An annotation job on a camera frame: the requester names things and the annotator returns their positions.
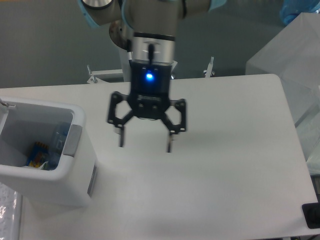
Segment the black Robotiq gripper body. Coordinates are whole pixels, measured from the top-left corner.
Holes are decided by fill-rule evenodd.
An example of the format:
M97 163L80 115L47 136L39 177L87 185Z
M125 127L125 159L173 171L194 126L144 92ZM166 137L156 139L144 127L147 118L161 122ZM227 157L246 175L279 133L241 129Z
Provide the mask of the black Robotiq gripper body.
M131 63L128 104L137 118L158 120L170 106L170 65Z

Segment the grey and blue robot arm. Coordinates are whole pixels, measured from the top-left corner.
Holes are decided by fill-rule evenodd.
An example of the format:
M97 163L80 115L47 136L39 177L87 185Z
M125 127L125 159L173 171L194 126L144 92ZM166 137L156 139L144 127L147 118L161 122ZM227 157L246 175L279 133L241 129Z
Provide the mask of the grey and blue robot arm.
M107 122L119 130L124 145L126 123L133 117L160 120L168 141L187 131L187 102L169 97L178 22L223 6L223 0L80 0L78 5L93 27L121 21L132 35L130 91L110 95Z

